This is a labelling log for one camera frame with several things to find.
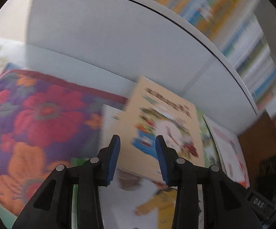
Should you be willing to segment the beige illustrated children's book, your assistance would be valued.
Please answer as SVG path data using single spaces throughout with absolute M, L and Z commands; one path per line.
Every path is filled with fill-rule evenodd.
M 205 165 L 195 105 L 146 77 L 140 78 L 113 129 L 121 141 L 117 166 L 123 171 L 163 181 L 155 150 L 158 135 L 180 158 Z

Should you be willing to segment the row of shelved books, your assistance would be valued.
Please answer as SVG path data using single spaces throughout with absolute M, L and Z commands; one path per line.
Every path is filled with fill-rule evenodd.
M 263 110 L 276 90 L 276 66 L 256 8 L 261 0 L 153 0 L 203 33 L 227 58 Z

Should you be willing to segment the brown wooden cabinet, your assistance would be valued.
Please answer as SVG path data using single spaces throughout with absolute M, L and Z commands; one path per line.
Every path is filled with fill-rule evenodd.
M 250 187 L 276 203 L 276 127 L 267 112 L 238 136 Z

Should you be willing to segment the white book yellow figure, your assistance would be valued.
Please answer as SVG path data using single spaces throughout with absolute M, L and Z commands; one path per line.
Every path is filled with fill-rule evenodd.
M 105 228 L 172 227 L 176 187 L 117 170 L 99 193 Z

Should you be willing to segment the floral patterned mat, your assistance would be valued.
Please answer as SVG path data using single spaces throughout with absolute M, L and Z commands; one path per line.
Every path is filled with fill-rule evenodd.
M 0 76 L 0 204 L 20 214 L 49 173 L 97 155 L 104 106 L 125 97 L 34 71 Z

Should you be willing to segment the white bookshelf cabinet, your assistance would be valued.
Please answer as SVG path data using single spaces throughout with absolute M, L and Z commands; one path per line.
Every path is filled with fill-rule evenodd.
M 146 76 L 236 134 L 257 108 L 236 70 L 199 30 L 152 0 L 33 0 L 30 45 L 109 71 L 109 92 Z

